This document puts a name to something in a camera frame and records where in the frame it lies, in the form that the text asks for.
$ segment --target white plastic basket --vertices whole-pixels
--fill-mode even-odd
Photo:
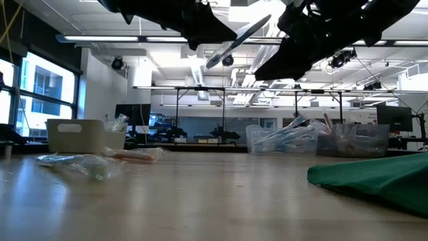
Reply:
[[[100,120],[48,119],[46,126],[50,152],[100,153],[106,147],[124,148],[126,131],[106,131]]]

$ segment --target wooden table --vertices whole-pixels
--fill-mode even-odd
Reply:
[[[172,153],[105,182],[0,162],[0,240],[426,240],[428,220],[309,184],[310,155]]]

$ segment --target table surface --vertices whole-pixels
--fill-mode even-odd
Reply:
[[[0,239],[426,240],[428,220],[306,181],[309,155],[171,153],[108,181],[0,161]]]

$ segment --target green cloth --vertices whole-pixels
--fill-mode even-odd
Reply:
[[[428,153],[317,165],[308,181],[428,218]]]

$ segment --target black monitor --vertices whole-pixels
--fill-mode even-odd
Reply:
[[[376,106],[377,123],[390,131],[413,131],[412,110],[407,107]]]
[[[115,118],[120,114],[129,117],[130,126],[148,126],[150,117],[150,104],[117,104]]]

